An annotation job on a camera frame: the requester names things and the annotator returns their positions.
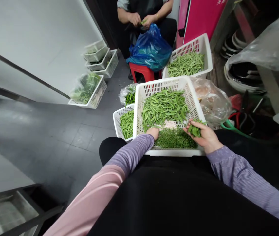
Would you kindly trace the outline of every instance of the green handle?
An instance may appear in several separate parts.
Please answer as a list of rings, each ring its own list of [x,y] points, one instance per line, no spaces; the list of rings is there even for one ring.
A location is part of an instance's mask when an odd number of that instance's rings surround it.
[[[231,130],[231,131],[234,131],[246,138],[249,138],[249,139],[252,139],[252,140],[255,140],[257,142],[260,142],[260,143],[265,143],[265,144],[278,144],[279,143],[279,140],[278,139],[275,139],[275,140],[263,140],[263,139],[257,139],[257,138],[254,138],[254,137],[251,137],[249,135],[246,135],[244,133],[242,133],[240,130],[238,130],[236,127],[233,126],[233,124],[231,124],[231,122],[229,120],[226,120],[226,124],[229,126],[229,127],[226,127],[223,123],[221,123],[221,127],[223,127],[224,129],[227,129],[227,130]]]

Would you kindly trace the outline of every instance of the black apron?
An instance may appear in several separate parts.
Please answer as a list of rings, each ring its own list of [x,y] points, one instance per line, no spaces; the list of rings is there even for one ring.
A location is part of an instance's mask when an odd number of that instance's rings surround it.
[[[279,219],[213,175],[156,163],[121,184],[88,236],[279,235]]]
[[[138,13],[143,20],[147,15],[156,14],[163,6],[163,0],[130,0],[128,10]]]

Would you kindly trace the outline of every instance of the red plastic stool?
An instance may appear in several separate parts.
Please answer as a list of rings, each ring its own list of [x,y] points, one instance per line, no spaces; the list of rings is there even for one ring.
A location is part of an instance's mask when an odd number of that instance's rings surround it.
[[[134,83],[136,83],[134,72],[142,73],[146,82],[155,80],[154,72],[151,69],[149,69],[147,66],[137,65],[131,62],[129,63],[129,65],[132,72]]]

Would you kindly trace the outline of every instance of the pink cabinet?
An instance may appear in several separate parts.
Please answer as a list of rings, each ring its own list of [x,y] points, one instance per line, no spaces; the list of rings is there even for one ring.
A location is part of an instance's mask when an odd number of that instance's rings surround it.
[[[176,48],[204,33],[211,40],[226,2],[227,0],[180,0],[178,29],[184,28],[186,16],[187,23],[184,37],[177,35]]]

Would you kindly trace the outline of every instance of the blue plastic bag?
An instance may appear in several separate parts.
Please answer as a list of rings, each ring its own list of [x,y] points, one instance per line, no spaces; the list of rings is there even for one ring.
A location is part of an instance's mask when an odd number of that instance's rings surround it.
[[[140,34],[135,46],[129,50],[131,56],[126,60],[127,63],[147,66],[153,72],[163,69],[172,53],[172,48],[163,39],[156,24],[151,24],[146,33]]]

